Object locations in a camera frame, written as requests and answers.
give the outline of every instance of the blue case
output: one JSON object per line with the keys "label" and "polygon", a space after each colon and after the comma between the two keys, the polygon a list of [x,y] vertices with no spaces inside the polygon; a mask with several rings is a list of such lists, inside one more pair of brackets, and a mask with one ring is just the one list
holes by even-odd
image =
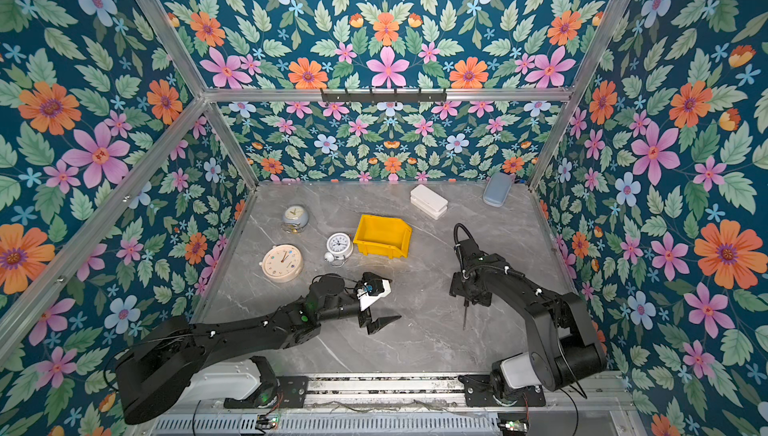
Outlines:
{"label": "blue case", "polygon": [[504,205],[504,200],[509,194],[509,189],[512,188],[513,183],[512,176],[505,174],[504,172],[497,172],[491,176],[491,180],[488,181],[488,185],[485,186],[485,192],[482,195],[482,200],[487,205],[500,208]]}

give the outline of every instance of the robotic arm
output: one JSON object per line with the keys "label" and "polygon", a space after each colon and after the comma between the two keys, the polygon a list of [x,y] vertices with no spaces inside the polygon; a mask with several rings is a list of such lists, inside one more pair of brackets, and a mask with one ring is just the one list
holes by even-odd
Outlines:
{"label": "robotic arm", "polygon": [[[306,297],[280,306],[269,315],[210,325],[190,325],[184,317],[172,317],[118,360],[115,372],[125,422],[149,421],[180,398],[190,399],[190,390],[195,384],[205,385],[209,374],[237,376],[240,387],[245,384],[247,388],[247,394],[239,398],[259,394],[263,402],[269,402],[274,387],[265,387],[270,385],[268,382],[259,384],[260,373],[271,373],[266,360],[220,362],[242,354],[300,345],[319,335],[320,322],[325,320],[357,316],[360,328],[365,326],[372,335],[400,318],[372,320],[370,305],[390,291],[389,280],[372,272],[364,273],[355,287],[345,287],[345,279],[338,275],[322,275],[312,282]],[[219,387],[222,381],[228,380],[220,378]],[[225,391],[232,391],[226,386]],[[214,397],[210,387],[197,388],[196,394],[201,392],[207,398]]]}
{"label": "robotic arm", "polygon": [[[467,236],[462,241],[459,229]],[[496,398],[510,400],[517,390],[539,384],[557,391],[606,368],[584,300],[538,287],[500,255],[480,250],[463,224],[456,224],[453,238],[460,271],[453,274],[451,296],[464,297],[465,306],[490,306],[496,295],[525,320],[528,352],[493,364]],[[566,329],[568,334],[562,336]]]}

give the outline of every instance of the orange flower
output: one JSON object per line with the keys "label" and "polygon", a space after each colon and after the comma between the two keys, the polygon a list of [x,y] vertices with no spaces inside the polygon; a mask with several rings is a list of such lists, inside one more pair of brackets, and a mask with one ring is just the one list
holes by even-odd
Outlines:
{"label": "orange flower", "polygon": [[204,41],[208,46],[216,47],[224,45],[224,29],[221,28],[221,22],[217,21],[214,17],[208,17],[206,12],[200,12],[200,14],[193,13],[192,22],[190,27],[193,31],[197,31],[195,36],[201,41]]}
{"label": "orange flower", "polygon": [[91,433],[91,436],[112,436],[112,430],[104,429],[103,426],[99,426]]}
{"label": "orange flower", "polygon": [[393,174],[395,172],[398,172],[402,166],[402,162],[398,158],[389,158],[384,163],[384,169],[386,169],[389,172],[392,172]]}
{"label": "orange flower", "polygon": [[739,67],[747,64],[757,54],[752,46],[737,46],[728,58],[731,67]]}
{"label": "orange flower", "polygon": [[80,120],[81,113],[75,109],[80,102],[68,95],[66,88],[58,84],[52,88],[46,82],[36,82],[34,89],[18,95],[24,102],[18,106],[18,111],[24,119],[32,119],[29,124],[40,133],[48,130],[52,135],[62,135],[65,129],[74,127],[74,121]]}
{"label": "orange flower", "polygon": [[197,234],[193,234],[190,241],[187,242],[187,254],[184,255],[184,258],[186,258],[190,264],[197,264],[203,259],[205,251],[208,249],[206,240],[207,238],[203,236],[203,233],[198,232]]}
{"label": "orange flower", "polygon": [[605,333],[603,333],[603,330],[598,327],[598,323],[594,321],[592,321],[592,327],[598,333],[598,341],[600,341],[600,345],[603,346],[603,352],[608,354],[608,347],[605,345]]}
{"label": "orange flower", "polygon": [[240,215],[243,214],[243,209],[245,209],[245,200],[241,199],[235,206],[235,220],[240,219]]}
{"label": "orange flower", "polygon": [[680,436],[680,430],[673,425],[663,414],[654,414],[654,419],[650,423],[650,430],[654,436]]}
{"label": "orange flower", "polygon": [[416,28],[420,27],[424,21],[422,20],[422,17],[419,14],[416,14],[414,12],[411,12],[411,15],[408,16],[408,25],[410,27]]}
{"label": "orange flower", "polygon": [[737,108],[730,108],[720,115],[720,127],[726,131],[737,130],[739,123],[741,123],[741,116]]}
{"label": "orange flower", "polygon": [[400,29],[400,23],[390,12],[379,14],[379,20],[373,23],[373,30],[376,31],[376,39],[384,46],[391,46],[399,37],[397,31]]}
{"label": "orange flower", "polygon": [[485,72],[487,68],[485,62],[478,62],[476,57],[469,57],[466,62],[456,62],[456,71],[451,71],[451,75],[448,76],[453,81],[451,87],[454,89],[480,89],[482,84],[488,80],[488,73]]}
{"label": "orange flower", "polygon": [[350,18],[350,26],[362,27],[362,16],[359,12],[357,14],[352,14],[352,17]]}
{"label": "orange flower", "polygon": [[292,62],[290,66],[291,74],[288,79],[296,84],[297,89],[324,89],[328,87],[328,75],[321,71],[320,64],[316,61],[310,62],[306,57],[299,57],[298,63]]}
{"label": "orange flower", "polygon": [[165,79],[161,79],[159,84],[158,81],[150,82],[149,89],[151,92],[147,92],[147,101],[154,106],[152,114],[163,119],[164,124],[170,125],[181,113],[179,93]]}
{"label": "orange flower", "polygon": [[581,14],[576,11],[565,11],[560,17],[555,17],[552,27],[547,31],[549,42],[554,46],[565,46],[572,38],[576,37],[576,31],[581,28]]}
{"label": "orange flower", "polygon": [[571,247],[574,249],[574,254],[581,259],[584,259],[589,252],[589,241],[587,237],[581,232],[574,234],[574,241],[571,243]]}
{"label": "orange flower", "polygon": [[107,396],[101,400],[101,403],[98,404],[98,410],[105,413],[112,409],[112,406],[114,406],[114,399],[115,393],[107,394]]}
{"label": "orange flower", "polygon": [[280,174],[283,172],[283,164],[280,161],[275,161],[272,158],[264,158],[261,160],[261,165],[264,170],[270,174]]}
{"label": "orange flower", "polygon": [[0,226],[0,285],[7,295],[21,292],[45,269],[44,261],[51,261],[55,250],[53,244],[43,244],[48,235],[37,228],[24,234],[20,224]]}
{"label": "orange flower", "polygon": [[502,166],[502,168],[504,169],[504,172],[506,172],[507,174],[514,174],[520,169],[523,169],[523,164],[525,164],[525,161],[523,161],[523,158],[511,158],[504,161],[504,165]]}
{"label": "orange flower", "polygon": [[602,125],[606,119],[610,119],[610,116],[614,113],[614,104],[616,104],[618,99],[615,89],[615,84],[603,81],[600,87],[594,90],[592,102],[589,103],[592,123]]}
{"label": "orange flower", "polygon": [[724,219],[720,229],[709,223],[701,230],[704,239],[696,239],[694,252],[702,256],[699,268],[707,275],[715,274],[715,284],[725,289],[734,288],[734,279],[742,289],[757,285],[757,277],[768,271],[768,256],[753,249],[763,247],[763,239],[752,229],[739,234],[741,225]]}
{"label": "orange flower", "polygon": [[704,117],[710,111],[712,106],[707,103],[712,100],[712,89],[705,89],[705,86],[704,81],[696,81],[694,85],[688,82],[680,88],[680,94],[674,95],[670,119],[677,127],[687,125],[692,128],[699,123],[699,117]]}

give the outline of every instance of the floral wallpaper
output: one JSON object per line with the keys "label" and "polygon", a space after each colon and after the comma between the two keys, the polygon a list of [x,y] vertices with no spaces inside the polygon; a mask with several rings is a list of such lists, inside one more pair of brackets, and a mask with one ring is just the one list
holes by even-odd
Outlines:
{"label": "floral wallpaper", "polygon": [[0,68],[2,315],[190,95],[133,0],[0,0]]}
{"label": "floral wallpaper", "polygon": [[655,436],[768,434],[768,0],[635,0],[542,209]]}
{"label": "floral wallpaper", "polygon": [[232,102],[221,106],[259,179],[524,182],[559,104]]}
{"label": "floral wallpaper", "polygon": [[120,436],[116,357],[168,317],[192,316],[246,198],[200,117],[5,363],[0,434]]}
{"label": "floral wallpaper", "polygon": [[209,86],[225,88],[568,85],[607,2],[161,1]]}

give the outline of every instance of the thin metal rod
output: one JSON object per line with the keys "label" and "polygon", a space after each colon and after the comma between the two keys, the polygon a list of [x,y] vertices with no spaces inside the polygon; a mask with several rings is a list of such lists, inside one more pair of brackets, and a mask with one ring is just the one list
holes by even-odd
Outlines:
{"label": "thin metal rod", "polygon": [[206,89],[205,81],[200,75],[200,71],[197,70],[192,56],[181,42],[176,29],[170,24],[168,11],[163,8],[160,0],[136,0],[136,3],[139,4],[144,17],[154,29],[154,33],[158,36],[165,52],[176,65],[176,69],[187,84],[187,88],[194,97],[199,97]]}
{"label": "thin metal rod", "polygon": [[600,60],[603,58],[605,50],[608,48],[610,39],[614,36],[619,21],[624,17],[624,13],[627,11],[630,0],[609,0],[605,9],[603,20],[598,27],[598,30],[594,34],[592,43],[587,49],[587,54],[584,59],[581,60],[576,77],[574,79],[573,97],[569,100],[560,111],[557,120],[555,120],[552,130],[549,132],[547,142],[544,143],[541,154],[538,156],[538,163],[536,164],[536,171],[533,176],[528,180],[528,184],[532,188],[538,186],[539,181],[544,176],[544,171],[547,170],[547,166],[552,161],[554,153],[557,152],[558,145],[565,135],[566,129],[568,129],[568,121],[571,120],[571,116],[576,113],[578,105],[581,104],[581,99],[584,97],[584,93],[587,91],[594,72],[598,68]]}
{"label": "thin metal rod", "polygon": [[209,103],[205,110],[205,115],[208,118],[208,123],[214,128],[216,135],[219,136],[225,153],[229,154],[232,163],[240,171],[240,177],[245,181],[245,185],[250,191],[253,191],[259,184],[259,181],[256,180],[254,170],[248,164],[248,159],[245,157],[240,143],[237,142],[232,128],[224,120],[224,114],[221,113],[221,109],[219,109],[217,104]]}
{"label": "thin metal rod", "polygon": [[205,321],[205,317],[210,311],[210,303],[213,301],[213,296],[218,293],[219,286],[221,286],[221,282],[226,277],[226,269],[229,268],[229,265],[232,262],[232,258],[234,258],[237,244],[240,242],[240,237],[243,235],[243,231],[248,225],[250,213],[255,206],[256,191],[253,190],[250,191],[248,200],[245,203],[245,208],[243,208],[243,211],[240,213],[240,219],[238,219],[235,223],[235,227],[234,230],[232,230],[229,242],[226,243],[226,248],[224,248],[224,252],[221,254],[219,262],[216,264],[216,271],[213,275],[211,275],[211,279],[208,282],[208,287],[206,288],[205,296],[202,297],[200,302],[197,303],[197,307],[195,308],[192,319],[190,320],[191,324]]}
{"label": "thin metal rod", "polygon": [[[373,89],[373,94],[391,94],[395,95],[393,90]],[[327,90],[326,95],[345,94],[343,90]],[[349,94],[365,95],[370,94],[368,89],[350,90]],[[398,89],[398,94],[415,95],[418,89]],[[571,98],[570,88],[514,88],[514,89],[447,89],[446,99],[448,101],[551,101],[565,102]],[[427,90],[422,90],[422,94],[427,94]],[[322,94],[319,90],[309,89],[207,89],[205,91],[207,102],[285,102],[285,101],[308,101],[321,102]]]}
{"label": "thin metal rod", "polygon": [[130,199],[139,195],[141,188],[165,162],[170,151],[192,129],[204,107],[202,98],[195,98],[187,105],[178,119],[166,129],[125,179],[110,192],[107,200],[0,319],[0,335],[3,336],[0,367],[5,364],[16,345],[32,330],[40,315],[56,301],[69,279],[91,257],[96,244],[112,229],[128,207]]}

